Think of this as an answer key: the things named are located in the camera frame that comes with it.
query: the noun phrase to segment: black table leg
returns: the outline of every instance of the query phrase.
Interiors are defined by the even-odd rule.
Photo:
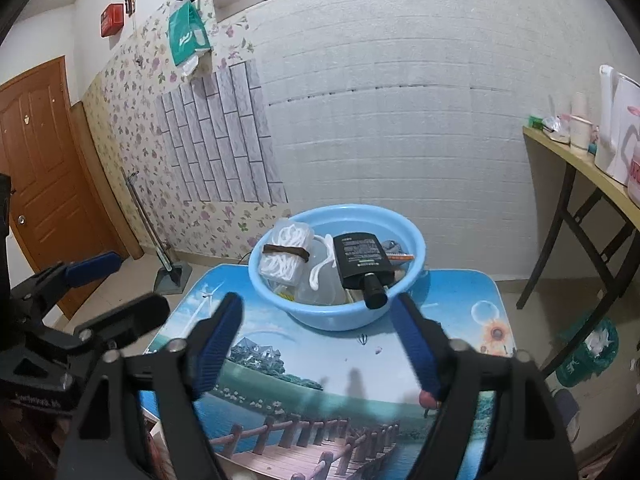
[[[542,247],[542,252],[538,257],[538,261],[536,262],[536,266],[529,277],[529,281],[527,285],[525,285],[520,298],[516,302],[516,307],[518,310],[524,307],[524,304],[527,303],[529,296],[531,295],[533,288],[536,286],[536,283],[540,279],[540,275],[542,274],[543,269],[546,266],[546,262],[549,260],[549,256],[551,256],[551,251],[554,248],[554,244],[556,243],[556,239],[558,238],[558,233],[560,232],[560,228],[562,227],[562,216],[566,211],[567,206],[569,205],[569,198],[571,197],[571,191],[574,188],[574,179],[575,179],[575,168],[567,163],[564,169],[564,179],[562,180],[562,188],[560,189],[560,197],[558,198],[558,206],[556,206],[556,212],[554,214],[554,219],[551,222],[551,227],[549,228],[549,232],[546,235],[545,244]]]
[[[559,351],[558,354],[556,354],[555,357],[553,357],[553,359],[551,359],[551,361],[549,361],[549,363],[542,369],[542,374],[545,377],[551,375],[556,368],[558,368],[562,362],[569,357],[569,354],[578,348],[593,329],[596,328],[598,323],[610,309],[611,305],[613,305],[614,301],[620,297],[623,289],[626,289],[628,284],[631,282],[631,279],[635,275],[639,266],[640,232],[636,230],[634,239],[631,242],[631,247],[629,247],[625,260],[622,262],[620,270],[616,274],[613,286],[607,290],[598,306],[587,318],[587,321],[584,322],[582,328],[572,337],[571,341],[569,341],[564,348],[562,348],[562,350]]]

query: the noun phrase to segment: blue gripper pad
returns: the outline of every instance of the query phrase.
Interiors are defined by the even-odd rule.
[[[77,288],[95,280],[106,278],[120,270],[121,265],[122,258],[118,253],[110,251],[109,253],[99,254],[95,258],[70,264],[65,271],[65,281],[71,288]]]
[[[420,387],[439,399],[442,384],[438,364],[449,350],[449,340],[436,322],[424,319],[408,294],[399,294],[393,300],[390,314]]]
[[[229,292],[213,316],[199,321],[187,338],[188,376],[194,398],[212,390],[242,324],[242,298]]]

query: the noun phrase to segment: red box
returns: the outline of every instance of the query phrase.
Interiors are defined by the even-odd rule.
[[[100,16],[100,35],[113,36],[124,26],[124,4],[109,4]]]

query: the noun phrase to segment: door panel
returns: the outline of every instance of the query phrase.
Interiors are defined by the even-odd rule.
[[[37,269],[105,251],[122,254],[78,159],[64,73],[55,59],[0,87],[0,171],[12,178],[12,224]],[[65,315],[98,285],[70,291],[60,302]]]

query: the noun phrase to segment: pink bottle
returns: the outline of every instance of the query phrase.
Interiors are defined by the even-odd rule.
[[[627,109],[633,115],[640,116],[640,108],[629,106]],[[629,165],[629,182],[626,184],[626,191],[633,203],[640,207],[640,142],[636,143],[634,156]]]

